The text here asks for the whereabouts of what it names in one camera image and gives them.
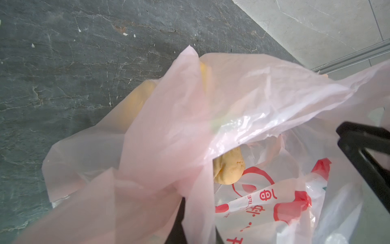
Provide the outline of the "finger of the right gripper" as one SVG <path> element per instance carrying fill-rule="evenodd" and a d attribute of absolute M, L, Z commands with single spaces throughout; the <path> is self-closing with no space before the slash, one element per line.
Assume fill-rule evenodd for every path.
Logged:
<path fill-rule="evenodd" d="M 359 172 L 383 206 L 390 210 L 390 171 L 368 152 L 390 154 L 390 132 L 382 127 L 343 122 L 336 133 L 338 147 Z"/>

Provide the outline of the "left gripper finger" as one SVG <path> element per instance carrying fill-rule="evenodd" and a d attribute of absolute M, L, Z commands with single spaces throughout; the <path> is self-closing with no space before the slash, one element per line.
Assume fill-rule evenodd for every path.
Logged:
<path fill-rule="evenodd" d="M 186 236 L 182 227 L 185 211 L 185 198 L 182 198 L 180 208 L 176 216 L 172 230 L 165 241 L 165 244 L 187 244 Z"/>

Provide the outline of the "pink plastic bag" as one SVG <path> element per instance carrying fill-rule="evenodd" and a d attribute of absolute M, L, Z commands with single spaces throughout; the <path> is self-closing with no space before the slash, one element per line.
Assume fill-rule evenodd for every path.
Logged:
<path fill-rule="evenodd" d="M 189 244 L 347 244 L 363 179 L 343 122 L 390 130 L 390 63 L 339 81 L 264 54 L 186 48 L 126 132 L 109 112 L 54 144 L 43 162 L 56 207 L 18 244 L 162 244 L 182 198 Z M 214 182 L 213 159 L 240 147 L 246 169 Z"/>

